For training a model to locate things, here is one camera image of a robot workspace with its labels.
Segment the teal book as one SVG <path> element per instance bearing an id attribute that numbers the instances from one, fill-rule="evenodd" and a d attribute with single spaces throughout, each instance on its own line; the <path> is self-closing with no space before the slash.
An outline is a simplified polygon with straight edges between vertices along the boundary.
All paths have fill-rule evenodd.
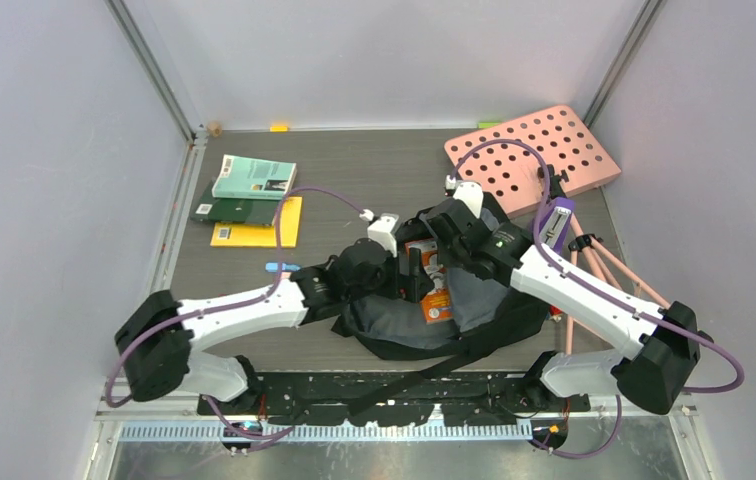
<path id="1" fill-rule="evenodd" d="M 295 163 L 224 155 L 212 195 L 218 199 L 280 201 L 297 174 Z"/>

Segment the black backpack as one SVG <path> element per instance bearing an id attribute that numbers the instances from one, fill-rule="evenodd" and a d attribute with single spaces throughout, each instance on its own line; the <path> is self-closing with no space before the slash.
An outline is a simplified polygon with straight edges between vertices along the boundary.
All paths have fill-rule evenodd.
<path id="1" fill-rule="evenodd" d="M 406 389 L 538 334 L 549 314 L 548 303 L 461 268 L 448 269 L 438 276 L 438 283 L 448 290 L 447 320 L 429 323 L 429 310 L 419 303 L 375 295 L 355 300 L 342 310 L 332 330 L 356 338 L 380 359 L 445 359 L 349 401 L 351 414 L 363 413 Z"/>

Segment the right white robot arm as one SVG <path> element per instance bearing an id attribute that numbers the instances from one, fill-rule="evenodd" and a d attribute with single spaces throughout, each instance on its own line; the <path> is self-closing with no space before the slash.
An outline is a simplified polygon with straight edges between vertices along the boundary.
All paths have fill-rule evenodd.
<path id="1" fill-rule="evenodd" d="M 402 244 L 433 240 L 445 266 L 509 289 L 493 319 L 464 337 L 480 354 L 538 333 L 551 306 L 578 317 L 610 344 L 608 351 L 585 355 L 543 353 L 524 385 L 526 400 L 538 410 L 573 395 L 619 393 L 647 412 L 667 414 L 701 347 L 713 344 L 686 305 L 663 308 L 628 295 L 536 244 L 527 228 L 510 221 L 490 227 L 461 200 L 422 211 L 396 237 Z"/>

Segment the dark green book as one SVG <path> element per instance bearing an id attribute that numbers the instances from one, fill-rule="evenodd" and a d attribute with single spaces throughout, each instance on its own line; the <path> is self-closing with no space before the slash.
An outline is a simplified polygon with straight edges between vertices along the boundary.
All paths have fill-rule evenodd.
<path id="1" fill-rule="evenodd" d="M 235 223 L 268 226 L 273 223 L 278 202 L 216 198 L 213 196 L 215 181 L 211 180 L 198 201 L 190 209 L 189 218 L 199 222 Z"/>

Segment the orange book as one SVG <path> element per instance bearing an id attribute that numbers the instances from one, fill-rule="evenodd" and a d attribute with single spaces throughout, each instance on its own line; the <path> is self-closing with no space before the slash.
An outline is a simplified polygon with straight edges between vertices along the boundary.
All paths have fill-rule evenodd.
<path id="1" fill-rule="evenodd" d="M 438 260 L 438 247 L 433 239 L 407 242 L 406 250 L 418 249 L 421 263 L 433 288 L 421 300 L 423 315 L 427 324 L 436 324 L 453 319 L 449 290 L 446 282 L 446 269 Z"/>

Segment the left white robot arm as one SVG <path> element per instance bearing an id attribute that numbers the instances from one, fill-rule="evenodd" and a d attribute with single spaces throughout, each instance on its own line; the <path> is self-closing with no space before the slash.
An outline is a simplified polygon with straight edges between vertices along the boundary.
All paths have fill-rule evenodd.
<path id="1" fill-rule="evenodd" d="M 154 292 L 114 336 L 130 393 L 109 403 L 148 402 L 182 390 L 222 400 L 238 414 L 250 413 L 259 405 L 261 389 L 246 361 L 210 355 L 209 348 L 337 317 L 370 296 L 417 304 L 434 287 L 427 265 L 416 246 L 391 253 L 362 238 L 325 263 L 266 288 L 201 300 Z"/>

